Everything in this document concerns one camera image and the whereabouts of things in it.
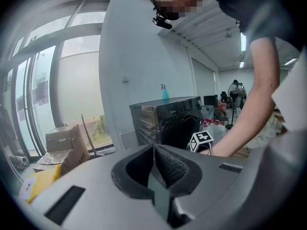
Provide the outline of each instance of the blue spray bottle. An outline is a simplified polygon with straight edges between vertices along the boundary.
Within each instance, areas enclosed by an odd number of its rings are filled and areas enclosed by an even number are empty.
[[[167,90],[165,88],[165,85],[164,84],[161,84],[161,90],[162,90],[162,99],[163,100],[168,100],[169,99],[169,96],[168,96],[168,93],[167,93]]]

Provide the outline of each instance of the fluorescent light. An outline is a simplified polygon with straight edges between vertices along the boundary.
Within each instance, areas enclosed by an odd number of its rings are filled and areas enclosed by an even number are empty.
[[[296,58],[292,58],[291,60],[289,60],[288,62],[286,62],[284,65],[288,66],[289,64],[291,64],[292,62],[295,62]]]
[[[246,50],[246,37],[241,33],[241,51]]]

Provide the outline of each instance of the chair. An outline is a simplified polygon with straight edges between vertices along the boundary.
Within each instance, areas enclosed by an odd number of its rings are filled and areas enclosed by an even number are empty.
[[[223,122],[223,125],[224,125],[225,121],[227,121],[227,124],[229,122],[228,117],[226,115],[226,112],[221,110],[221,109],[218,109],[218,108],[214,109],[214,117],[215,117],[215,119]]]

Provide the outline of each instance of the white label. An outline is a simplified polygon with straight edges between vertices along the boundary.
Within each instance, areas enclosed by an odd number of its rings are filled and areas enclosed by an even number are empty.
[[[31,192],[37,176],[25,179],[23,186],[20,189],[18,198],[21,200],[29,200]]]

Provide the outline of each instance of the black slot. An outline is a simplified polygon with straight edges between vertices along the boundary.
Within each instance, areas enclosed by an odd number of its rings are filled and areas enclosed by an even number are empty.
[[[242,171],[242,167],[238,167],[238,166],[226,164],[226,163],[221,164],[219,168],[223,170],[231,171],[231,172],[236,172],[236,173],[241,173]]]
[[[45,214],[45,217],[61,225],[84,191],[85,188],[72,186]]]

